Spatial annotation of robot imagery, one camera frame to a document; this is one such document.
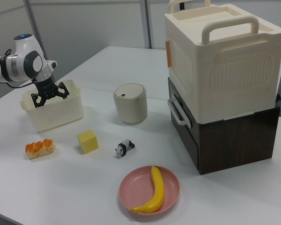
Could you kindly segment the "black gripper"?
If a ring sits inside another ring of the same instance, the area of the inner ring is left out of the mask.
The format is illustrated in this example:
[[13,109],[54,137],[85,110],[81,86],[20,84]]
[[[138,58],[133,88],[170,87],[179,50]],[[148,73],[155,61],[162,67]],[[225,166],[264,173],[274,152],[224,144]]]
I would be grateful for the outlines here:
[[63,82],[55,84],[54,78],[50,76],[48,79],[34,83],[38,93],[32,93],[31,98],[36,108],[44,106],[47,99],[55,96],[67,98],[68,90]]

